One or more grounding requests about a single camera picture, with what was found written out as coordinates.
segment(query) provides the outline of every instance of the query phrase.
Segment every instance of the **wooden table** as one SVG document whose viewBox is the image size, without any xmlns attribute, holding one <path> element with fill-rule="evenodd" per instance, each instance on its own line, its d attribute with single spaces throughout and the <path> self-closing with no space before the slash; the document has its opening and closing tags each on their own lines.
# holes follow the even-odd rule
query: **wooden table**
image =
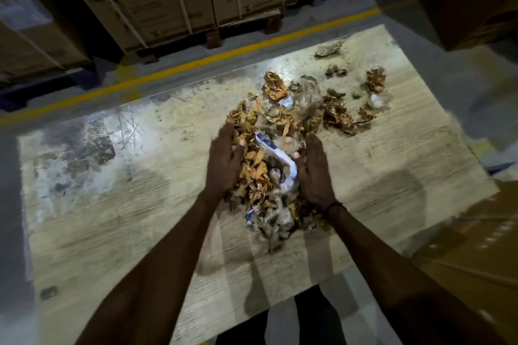
<svg viewBox="0 0 518 345">
<path fill-rule="evenodd" d="M 268 70 L 346 91 L 355 113 L 366 94 L 351 94 L 366 70 L 385 67 L 390 109 L 355 137 L 320 137 L 336 196 L 387 243 L 497 191 L 383 26 L 344 37 L 340 55 L 316 60 L 315 50 L 19 138 L 42 343 L 72 344 L 103 297 L 187 211 L 203 186 L 210 140 Z M 327 79 L 329 63 L 349 74 Z M 275 254 L 266 249 L 243 217 L 220 205 L 172 341 L 202 342 L 352 264 L 338 236 L 320 229 L 296 232 Z M 48 298 L 52 287 L 57 295 Z"/>
</svg>

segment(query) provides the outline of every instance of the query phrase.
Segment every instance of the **concrete floor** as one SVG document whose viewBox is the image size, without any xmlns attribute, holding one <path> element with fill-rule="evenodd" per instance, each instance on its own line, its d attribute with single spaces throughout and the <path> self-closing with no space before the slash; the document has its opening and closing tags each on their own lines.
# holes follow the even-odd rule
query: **concrete floor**
<svg viewBox="0 0 518 345">
<path fill-rule="evenodd" d="M 515 82 L 518 80 L 518 47 L 514 42 L 502 41 L 447 53 L 439 45 L 437 35 L 416 0 L 327 0 L 317 8 L 289 9 L 281 32 L 274 37 L 376 7 L 381 8 L 381 14 L 168 76 L 141 85 L 132 93 L 109 94 L 46 113 L 37 119 L 3 126 L 3 139 L 0 140 L 0 168 L 3 170 L 0 178 L 3 204 L 0 214 L 0 344 L 38 343 L 30 262 L 22 231 L 17 134 L 110 108 L 126 101 L 128 95 L 135 95 L 134 92 L 147 96 L 384 24 L 441 105 L 459 120 L 481 163 L 496 165 L 517 161 L 518 107 L 515 104 L 518 103 L 518 85 Z M 124 70 L 113 71 L 115 66 L 101 60 L 97 65 L 105 72 L 102 75 L 105 85 L 113 85 L 120 79 L 144 76 L 269 38 L 272 36 L 261 32 L 244 34 L 225 40 L 223 47 L 218 49 L 197 46 L 165 56 L 155 64 L 135 65 Z M 69 88 L 31 100 L 29 108 L 36 109 L 82 93 L 79 88 Z M 420 237 L 416 246 L 426 239 L 426 236 Z M 400 343 L 356 268 L 323 282 L 321 288 L 339 312 L 349 344 Z M 289 299 L 270 310 L 266 339 L 268 344 L 287 344 L 297 343 L 297 338 L 295 304 Z"/>
</svg>

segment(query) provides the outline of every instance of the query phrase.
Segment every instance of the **yellow floor line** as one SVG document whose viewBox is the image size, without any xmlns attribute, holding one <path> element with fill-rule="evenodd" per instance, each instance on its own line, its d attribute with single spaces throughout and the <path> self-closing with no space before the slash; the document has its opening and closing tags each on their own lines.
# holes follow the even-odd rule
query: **yellow floor line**
<svg viewBox="0 0 518 345">
<path fill-rule="evenodd" d="M 116 85 L 91 90 L 84 94 L 75 96 L 73 98 L 65 99 L 65 100 L 62 100 L 62 101 L 59 101 L 59 102 L 56 102 L 53 104 L 49 104 L 49 105 L 43 106 L 41 108 L 23 109 L 21 111 L 17 111 L 15 113 L 12 113 L 12 114 L 9 114 L 7 116 L 0 118 L 0 125 L 6 125 L 9 123 L 19 122 L 22 120 L 34 119 L 34 118 L 42 116 L 46 113 L 58 111 L 59 109 L 73 106 L 73 105 L 76 105 L 76 104 L 79 104 L 79 103 L 82 103 L 85 101 L 93 100 L 93 99 L 99 98 L 99 97 L 107 95 L 107 94 L 116 93 L 121 90 L 134 88 L 135 86 L 146 84 L 153 80 L 165 78 L 165 77 L 168 77 L 168 76 L 171 76 L 174 74 L 178 74 L 178 73 L 181 73 L 184 71 L 191 70 L 193 68 L 202 67 L 204 65 L 208 65 L 211 63 L 215 63 L 217 61 L 225 60 L 225 59 L 228 59 L 233 56 L 240 55 L 240 54 L 246 54 L 249 52 L 253 52 L 258 49 L 262 49 L 262 48 L 266 48 L 266 47 L 269 47 L 272 45 L 280 44 L 280 43 L 283 43 L 283 42 L 286 42 L 289 40 L 298 39 L 298 38 L 304 37 L 308 34 L 313 34 L 313 33 L 320 32 L 322 30 L 333 28 L 335 26 L 344 25 L 345 23 L 350 23 L 350 22 L 361 20 L 361 19 L 365 19 L 365 18 L 371 17 L 373 15 L 379 14 L 382 10 L 386 10 L 388 8 L 398 6 L 398 5 L 401 5 L 401 4 L 404 4 L 407 2 L 411 2 L 411 1 L 413 1 L 413 0 L 403 0 L 403 1 L 391 4 L 391 5 L 388 5 L 388 6 L 384 6 L 381 9 L 373 8 L 373 9 L 364 11 L 359 14 L 349 15 L 345 18 L 340 18 L 340 19 L 337 19 L 337 20 L 334 20 L 331 22 L 327 22 L 327 23 L 321 23 L 320 25 L 316 25 L 311 28 L 298 30 L 296 32 L 284 34 L 284 35 L 278 36 L 278 37 L 273 37 L 273 38 L 265 40 L 265 41 L 261 41 L 261 42 L 255 43 L 255 44 L 251 44 L 251 45 L 247 45 L 247 46 L 244 46 L 241 48 L 233 49 L 233 50 L 230 50 L 227 52 L 222 52 L 220 54 L 214 54 L 214 55 L 208 56 L 203 59 L 199 59 L 199 60 L 195 60 L 195 61 L 192 61 L 189 63 L 181 64 L 181 65 L 178 65 L 175 67 L 167 68 L 166 70 L 162 70 L 162 71 L 159 71 L 159 72 L 156 72 L 153 74 L 145 75 L 145 76 L 142 76 L 139 78 L 134 78 L 132 80 L 126 80 L 126 81 L 121 82 Z"/>
</svg>

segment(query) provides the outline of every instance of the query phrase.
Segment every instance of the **dark pants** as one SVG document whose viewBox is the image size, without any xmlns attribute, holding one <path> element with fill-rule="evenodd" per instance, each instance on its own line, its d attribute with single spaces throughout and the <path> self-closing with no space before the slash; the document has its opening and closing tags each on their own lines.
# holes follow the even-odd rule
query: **dark pants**
<svg viewBox="0 0 518 345">
<path fill-rule="evenodd" d="M 301 345 L 346 345 L 340 317 L 318 285 L 296 295 L 295 303 Z M 216 345 L 265 344 L 264 332 L 267 320 L 268 311 L 264 311 L 218 335 Z"/>
</svg>

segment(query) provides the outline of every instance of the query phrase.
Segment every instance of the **white label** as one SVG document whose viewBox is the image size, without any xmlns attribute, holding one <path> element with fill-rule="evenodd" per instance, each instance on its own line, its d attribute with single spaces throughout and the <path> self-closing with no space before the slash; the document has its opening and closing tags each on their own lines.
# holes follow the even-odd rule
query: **white label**
<svg viewBox="0 0 518 345">
<path fill-rule="evenodd" d="M 23 30 L 52 22 L 52 15 L 38 0 L 2 0 L 0 20 L 13 30 Z"/>
</svg>

